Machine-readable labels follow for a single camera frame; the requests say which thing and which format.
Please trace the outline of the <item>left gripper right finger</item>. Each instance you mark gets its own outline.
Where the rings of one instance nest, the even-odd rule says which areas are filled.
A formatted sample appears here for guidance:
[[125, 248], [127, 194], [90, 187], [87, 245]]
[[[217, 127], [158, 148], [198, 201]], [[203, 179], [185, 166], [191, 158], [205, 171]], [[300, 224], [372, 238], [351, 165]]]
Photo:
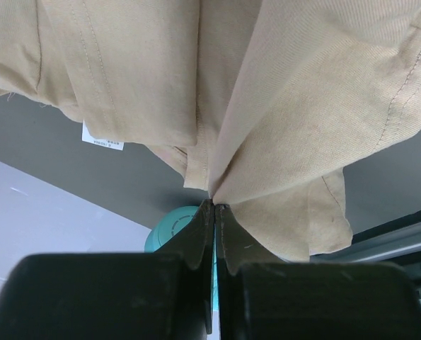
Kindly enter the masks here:
[[250, 308], [238, 273], [244, 265], [276, 263], [268, 251], [236, 220], [229, 205], [214, 207], [220, 337], [250, 338]]

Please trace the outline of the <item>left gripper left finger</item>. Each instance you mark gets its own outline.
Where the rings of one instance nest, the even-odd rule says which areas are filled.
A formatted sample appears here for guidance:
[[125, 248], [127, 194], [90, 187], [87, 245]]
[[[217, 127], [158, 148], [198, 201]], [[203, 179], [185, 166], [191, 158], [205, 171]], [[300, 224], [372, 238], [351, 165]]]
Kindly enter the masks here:
[[173, 257], [168, 287], [168, 329], [172, 335], [212, 333], [214, 205], [205, 200], [190, 223], [157, 255]]

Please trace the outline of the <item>beige t shirt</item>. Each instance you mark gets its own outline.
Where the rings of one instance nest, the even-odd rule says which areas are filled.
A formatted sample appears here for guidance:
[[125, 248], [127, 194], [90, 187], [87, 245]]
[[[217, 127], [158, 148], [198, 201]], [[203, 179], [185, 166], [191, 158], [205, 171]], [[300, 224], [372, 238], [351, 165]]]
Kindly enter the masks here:
[[265, 248], [352, 243], [342, 170], [421, 130], [421, 1], [0, 1], [0, 96], [147, 146]]

